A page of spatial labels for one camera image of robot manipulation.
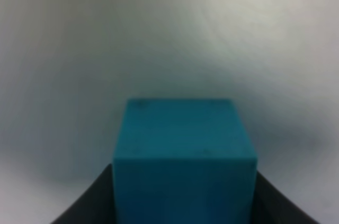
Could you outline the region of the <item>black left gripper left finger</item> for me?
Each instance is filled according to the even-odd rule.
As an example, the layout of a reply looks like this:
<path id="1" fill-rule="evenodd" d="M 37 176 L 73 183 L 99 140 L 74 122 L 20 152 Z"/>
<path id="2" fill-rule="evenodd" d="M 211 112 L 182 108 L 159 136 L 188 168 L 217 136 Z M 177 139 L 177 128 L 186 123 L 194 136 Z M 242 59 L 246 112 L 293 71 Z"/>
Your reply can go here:
<path id="1" fill-rule="evenodd" d="M 116 223 L 112 165 L 53 223 Z"/>

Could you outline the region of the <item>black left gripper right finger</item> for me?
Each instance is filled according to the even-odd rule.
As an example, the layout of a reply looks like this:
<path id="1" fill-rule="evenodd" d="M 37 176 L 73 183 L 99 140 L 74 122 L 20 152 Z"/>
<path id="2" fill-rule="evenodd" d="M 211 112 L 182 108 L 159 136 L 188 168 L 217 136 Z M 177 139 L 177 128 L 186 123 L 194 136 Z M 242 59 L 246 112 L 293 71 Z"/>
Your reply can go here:
<path id="1" fill-rule="evenodd" d="M 251 223 L 317 224 L 317 221 L 285 197 L 260 172 L 257 172 Z"/>

